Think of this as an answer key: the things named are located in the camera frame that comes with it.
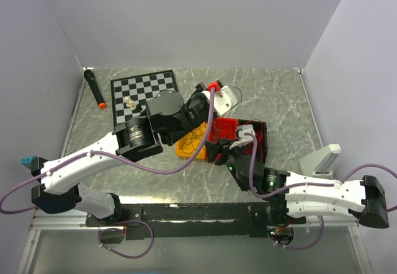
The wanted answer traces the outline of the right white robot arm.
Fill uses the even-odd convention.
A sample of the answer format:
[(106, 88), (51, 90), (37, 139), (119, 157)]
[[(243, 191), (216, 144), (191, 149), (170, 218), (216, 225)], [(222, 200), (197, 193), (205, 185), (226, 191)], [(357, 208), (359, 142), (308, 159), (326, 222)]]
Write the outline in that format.
[(335, 216), (356, 219), (368, 228), (389, 226), (385, 190), (374, 176), (341, 182), (268, 168), (256, 160), (256, 145), (251, 154), (245, 154), (237, 140), (207, 141), (205, 147), (208, 161), (227, 166), (242, 191), (270, 203), (270, 215), (276, 223)]

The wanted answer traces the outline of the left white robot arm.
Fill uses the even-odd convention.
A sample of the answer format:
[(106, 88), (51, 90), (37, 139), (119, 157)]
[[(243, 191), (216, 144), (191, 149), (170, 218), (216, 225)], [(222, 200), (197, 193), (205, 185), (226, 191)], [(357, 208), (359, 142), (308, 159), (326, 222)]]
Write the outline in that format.
[(184, 170), (203, 148), (209, 129), (189, 160), (176, 169), (157, 170), (138, 162), (162, 153), (163, 145), (172, 146), (202, 123), (211, 125), (235, 103), (228, 86), (206, 89), (199, 84), (186, 102), (178, 92), (161, 91), (147, 101), (142, 116), (117, 125), (102, 139), (78, 152), (38, 166), (40, 184), (31, 190), (32, 203), (48, 214), (73, 209), (85, 211), (114, 226), (122, 220), (118, 196), (92, 190), (83, 180), (122, 164), (161, 175)]

